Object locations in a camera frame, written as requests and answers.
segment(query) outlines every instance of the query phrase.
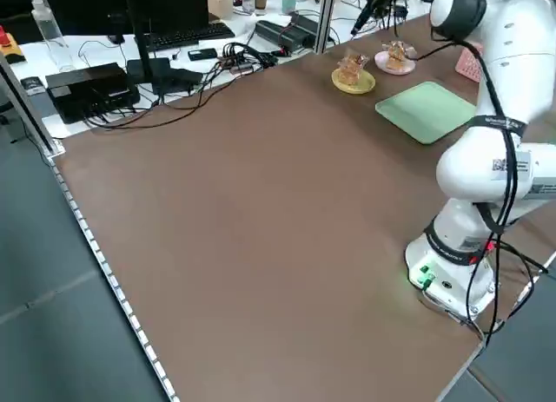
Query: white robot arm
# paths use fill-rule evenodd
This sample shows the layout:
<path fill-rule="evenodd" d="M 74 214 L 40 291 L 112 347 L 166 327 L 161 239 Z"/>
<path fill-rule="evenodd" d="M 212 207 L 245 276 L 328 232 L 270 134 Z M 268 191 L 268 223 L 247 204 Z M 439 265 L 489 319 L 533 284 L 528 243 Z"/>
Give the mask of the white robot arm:
<path fill-rule="evenodd" d="M 550 0 L 434 0 L 431 24 L 443 36 L 483 45 L 483 59 L 512 133 L 518 161 L 516 202 L 509 222 L 556 199 L 556 146 L 522 143 L 526 125 L 549 110 L 556 74 L 556 16 Z M 506 144 L 500 129 L 483 127 L 495 109 L 486 83 L 469 128 L 441 157 L 437 179 L 450 198 L 406 250 L 409 279 L 460 318 L 478 315 L 493 299 L 493 270 L 477 256 L 492 232 L 475 205 L 496 221 L 506 192 Z M 467 289 L 475 269 L 475 277 Z"/>

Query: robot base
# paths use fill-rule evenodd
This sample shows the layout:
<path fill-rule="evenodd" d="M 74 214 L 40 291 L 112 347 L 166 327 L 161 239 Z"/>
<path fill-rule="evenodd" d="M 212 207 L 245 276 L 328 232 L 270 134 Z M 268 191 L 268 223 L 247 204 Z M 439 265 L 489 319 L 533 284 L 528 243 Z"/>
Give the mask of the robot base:
<path fill-rule="evenodd" d="M 467 319 L 467 287 L 475 265 L 459 266 L 441 258 L 429 246 L 424 234 L 407 246 L 406 264 L 411 283 L 422 290 L 424 284 L 430 282 L 427 295 L 459 318 Z M 469 295 L 469 312 L 473 320 L 494 298 L 494 273 L 488 258 L 479 265 Z"/>

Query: yellow plate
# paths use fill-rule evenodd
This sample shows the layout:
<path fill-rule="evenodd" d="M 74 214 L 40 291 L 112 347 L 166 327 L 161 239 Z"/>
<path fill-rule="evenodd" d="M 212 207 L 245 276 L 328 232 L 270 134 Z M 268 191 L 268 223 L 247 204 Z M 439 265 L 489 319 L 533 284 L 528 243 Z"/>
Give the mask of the yellow plate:
<path fill-rule="evenodd" d="M 347 92 L 348 94 L 366 94 L 373 90 L 376 81 L 374 76 L 369 74 L 367 71 L 362 70 L 359 74 L 359 82 L 356 85 L 346 85 L 338 80 L 339 69 L 332 72 L 332 82 L 340 91 Z"/>

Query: pink plate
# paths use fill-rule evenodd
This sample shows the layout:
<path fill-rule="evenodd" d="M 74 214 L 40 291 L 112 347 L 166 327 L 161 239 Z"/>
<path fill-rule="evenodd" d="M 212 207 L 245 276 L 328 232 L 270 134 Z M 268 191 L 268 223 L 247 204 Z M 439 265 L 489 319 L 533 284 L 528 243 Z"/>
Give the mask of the pink plate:
<path fill-rule="evenodd" d="M 409 59 L 406 60 L 406 64 L 404 65 L 404 68 L 402 70 L 388 69 L 386 67 L 387 61 L 388 52 L 386 51 L 379 52 L 374 56 L 374 62 L 376 63 L 376 66 L 391 75 L 407 75 L 415 69 L 415 62 L 410 61 Z"/>

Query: pink object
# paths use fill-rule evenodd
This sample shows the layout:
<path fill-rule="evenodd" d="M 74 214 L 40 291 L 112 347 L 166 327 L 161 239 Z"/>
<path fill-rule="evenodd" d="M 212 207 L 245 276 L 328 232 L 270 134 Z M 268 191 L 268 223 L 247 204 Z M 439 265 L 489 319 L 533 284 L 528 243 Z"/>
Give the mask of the pink object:
<path fill-rule="evenodd" d="M 473 46 L 477 48 L 481 54 L 483 54 L 483 48 L 480 44 L 474 44 Z M 461 52 L 460 60 L 457 65 L 455 65 L 455 70 L 472 81 L 480 82 L 480 78 L 482 76 L 480 64 L 477 62 L 477 59 L 475 59 L 475 56 L 473 56 L 469 49 L 463 49 Z"/>
<path fill-rule="evenodd" d="M 374 62 L 379 69 L 382 69 L 384 72 L 391 75 L 407 75 L 415 69 L 415 62 L 410 61 L 409 59 L 405 61 L 404 67 L 401 70 L 387 68 L 386 63 L 388 62 L 388 52 L 385 50 L 374 55 Z"/>

